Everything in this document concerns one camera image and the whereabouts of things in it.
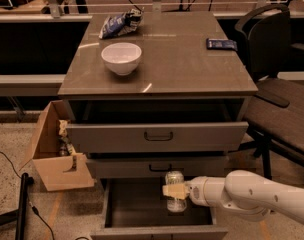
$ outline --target white robotic arm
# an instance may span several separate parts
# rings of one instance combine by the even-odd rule
[[[304,189],[237,170],[226,178],[196,177],[182,184],[163,186],[163,194],[190,197],[197,205],[218,207],[250,221],[260,221],[270,209],[304,224]]]

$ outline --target closed drawer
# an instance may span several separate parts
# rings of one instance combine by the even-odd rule
[[[226,162],[223,152],[93,154],[87,167],[97,179],[164,177],[176,170],[185,176],[223,177]]]
[[[246,122],[178,124],[70,124],[78,152],[179,152],[237,150]]]
[[[102,215],[105,225],[96,240],[219,240],[227,229],[216,225],[215,212],[188,200],[180,214],[167,210],[159,178],[109,180]]]

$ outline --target cardboard box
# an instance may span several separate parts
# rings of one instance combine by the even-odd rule
[[[58,120],[67,120],[62,101],[53,101],[40,114],[21,167],[31,159],[48,191],[93,187],[94,180],[81,153],[58,157]]]

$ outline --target white bowl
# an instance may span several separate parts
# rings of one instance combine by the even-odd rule
[[[132,43],[111,44],[101,53],[106,67],[121,76],[128,75],[137,68],[141,55],[141,48]]]

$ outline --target can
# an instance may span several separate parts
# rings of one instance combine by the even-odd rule
[[[184,183],[184,176],[180,171],[170,171],[165,175],[165,184],[177,184]],[[186,200],[168,197],[167,199],[167,209],[170,212],[178,213],[184,212],[187,207]]]

